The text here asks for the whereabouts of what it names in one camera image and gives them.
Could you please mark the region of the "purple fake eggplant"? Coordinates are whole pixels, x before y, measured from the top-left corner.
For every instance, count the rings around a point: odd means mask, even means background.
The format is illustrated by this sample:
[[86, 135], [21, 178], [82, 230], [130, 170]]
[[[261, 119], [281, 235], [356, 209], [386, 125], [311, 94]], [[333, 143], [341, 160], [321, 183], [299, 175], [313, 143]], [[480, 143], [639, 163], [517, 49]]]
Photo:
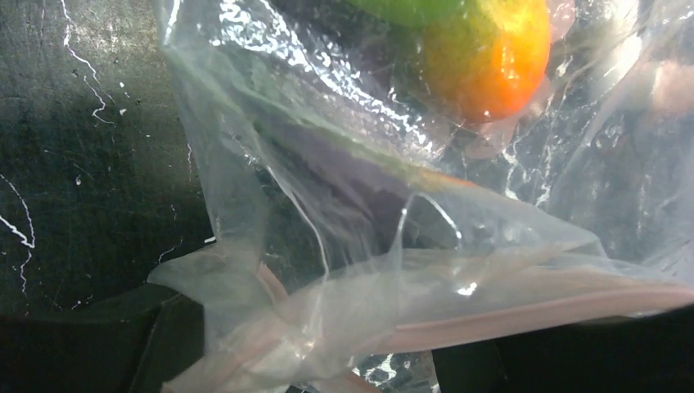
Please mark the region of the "purple fake eggplant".
[[432, 202], [415, 196], [400, 160], [288, 118], [253, 127], [277, 159], [269, 170], [277, 184], [323, 232], [343, 242], [362, 239], [380, 254], [402, 224], [407, 247], [453, 247], [453, 230]]

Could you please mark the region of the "clear zip top bag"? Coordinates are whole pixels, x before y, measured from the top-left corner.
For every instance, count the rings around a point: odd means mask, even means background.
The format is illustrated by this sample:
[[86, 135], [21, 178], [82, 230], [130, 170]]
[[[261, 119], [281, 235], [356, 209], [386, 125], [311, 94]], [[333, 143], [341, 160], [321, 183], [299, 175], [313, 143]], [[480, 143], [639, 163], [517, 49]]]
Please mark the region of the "clear zip top bag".
[[156, 1], [214, 232], [164, 392], [435, 392], [432, 350], [693, 302], [690, 1]]

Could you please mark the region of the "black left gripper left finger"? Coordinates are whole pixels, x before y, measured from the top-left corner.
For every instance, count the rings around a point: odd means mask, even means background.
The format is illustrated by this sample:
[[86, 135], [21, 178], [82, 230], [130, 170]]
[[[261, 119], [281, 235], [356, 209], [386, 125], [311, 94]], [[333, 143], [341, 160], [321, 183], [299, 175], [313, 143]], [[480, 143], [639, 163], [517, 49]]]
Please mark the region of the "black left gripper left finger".
[[3, 392], [158, 392], [203, 354], [201, 305], [144, 284], [86, 309], [1, 317]]

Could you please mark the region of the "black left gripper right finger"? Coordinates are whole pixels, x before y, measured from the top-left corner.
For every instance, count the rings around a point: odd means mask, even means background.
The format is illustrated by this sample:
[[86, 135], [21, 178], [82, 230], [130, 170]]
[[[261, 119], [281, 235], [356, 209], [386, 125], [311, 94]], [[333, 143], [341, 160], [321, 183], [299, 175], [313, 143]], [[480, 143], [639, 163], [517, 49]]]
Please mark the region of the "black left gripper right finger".
[[433, 350], [442, 392], [691, 392], [693, 308]]

